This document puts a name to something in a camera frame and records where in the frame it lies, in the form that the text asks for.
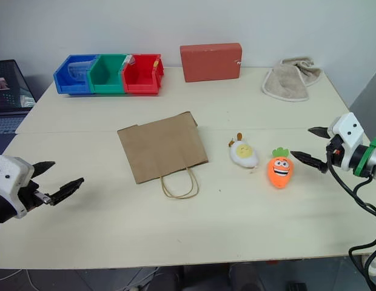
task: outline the transparent plastic cup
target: transparent plastic cup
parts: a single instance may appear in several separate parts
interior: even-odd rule
[[[92,61],[88,62],[71,62],[68,65],[68,74],[72,79],[83,82],[87,77],[87,70],[92,65]]]

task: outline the green leaves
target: green leaves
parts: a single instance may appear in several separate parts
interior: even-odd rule
[[[274,158],[276,158],[277,156],[287,157],[289,155],[289,150],[283,149],[282,147],[279,147],[276,150],[273,150],[272,154],[273,154]]]

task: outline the orange carrot toy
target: orange carrot toy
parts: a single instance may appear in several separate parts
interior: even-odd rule
[[[272,154],[274,158],[267,164],[267,175],[271,183],[281,189],[288,184],[293,174],[293,163],[287,158],[288,149],[279,147]]]

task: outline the towel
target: towel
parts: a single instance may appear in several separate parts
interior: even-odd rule
[[[282,59],[269,70],[262,91],[283,101],[305,101],[309,99],[306,87],[315,84],[321,73],[309,57]]]

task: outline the red bin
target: red bin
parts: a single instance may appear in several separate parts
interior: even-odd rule
[[[126,93],[158,94],[164,76],[161,55],[132,55],[122,70]]]

